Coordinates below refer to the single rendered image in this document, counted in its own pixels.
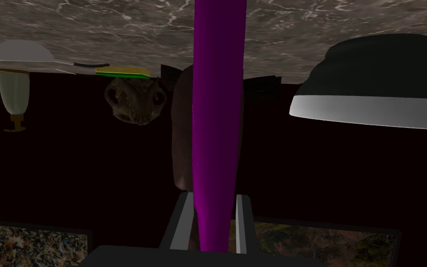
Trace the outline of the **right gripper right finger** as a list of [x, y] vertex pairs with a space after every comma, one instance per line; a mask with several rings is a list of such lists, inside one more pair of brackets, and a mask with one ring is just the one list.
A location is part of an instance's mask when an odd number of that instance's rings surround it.
[[251, 199], [247, 195], [236, 195], [235, 235], [237, 254], [259, 254]]

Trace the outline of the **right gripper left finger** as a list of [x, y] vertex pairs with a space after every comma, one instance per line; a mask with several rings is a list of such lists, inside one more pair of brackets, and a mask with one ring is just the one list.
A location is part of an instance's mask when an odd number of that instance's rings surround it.
[[181, 193], [178, 197], [159, 248], [187, 250], [194, 214], [193, 193]]

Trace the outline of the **purple long bottle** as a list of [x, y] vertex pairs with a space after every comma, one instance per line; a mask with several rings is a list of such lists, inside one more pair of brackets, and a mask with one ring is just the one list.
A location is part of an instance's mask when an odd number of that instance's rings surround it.
[[239, 153], [247, 0], [195, 0], [193, 197], [202, 251], [228, 251]]

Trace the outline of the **dark brown loaf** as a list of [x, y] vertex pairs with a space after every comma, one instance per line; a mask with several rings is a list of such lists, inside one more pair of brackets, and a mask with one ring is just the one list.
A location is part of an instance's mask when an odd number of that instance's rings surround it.
[[173, 177], [177, 188], [193, 192], [192, 91], [193, 65], [183, 70], [174, 87], [171, 107]]

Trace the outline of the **brown lumpy potato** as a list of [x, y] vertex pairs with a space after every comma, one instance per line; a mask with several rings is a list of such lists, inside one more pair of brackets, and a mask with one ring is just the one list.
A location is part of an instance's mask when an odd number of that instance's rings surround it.
[[117, 119], [147, 125], [156, 119], [167, 103], [160, 78], [135, 79], [116, 77], [104, 91], [104, 97]]

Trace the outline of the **framed speckled picture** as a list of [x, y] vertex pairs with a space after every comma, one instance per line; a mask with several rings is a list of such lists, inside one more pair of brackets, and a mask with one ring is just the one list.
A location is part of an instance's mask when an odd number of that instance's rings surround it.
[[0, 267], [76, 267], [92, 250], [91, 230], [0, 221]]

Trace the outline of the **yellow and green sponge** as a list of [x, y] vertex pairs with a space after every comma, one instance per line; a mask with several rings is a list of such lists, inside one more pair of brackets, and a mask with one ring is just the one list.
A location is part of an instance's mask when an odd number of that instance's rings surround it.
[[96, 68], [95, 72], [99, 76], [135, 78], [135, 79], [150, 79], [151, 72], [144, 68], [132, 66], [103, 66]]

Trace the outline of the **white goblet with gold base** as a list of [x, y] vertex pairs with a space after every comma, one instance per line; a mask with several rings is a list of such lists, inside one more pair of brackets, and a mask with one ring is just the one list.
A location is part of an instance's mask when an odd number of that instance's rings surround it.
[[0, 95], [6, 111], [14, 122], [14, 129], [5, 132], [21, 132], [24, 113], [30, 97], [30, 73], [23, 70], [0, 69]]

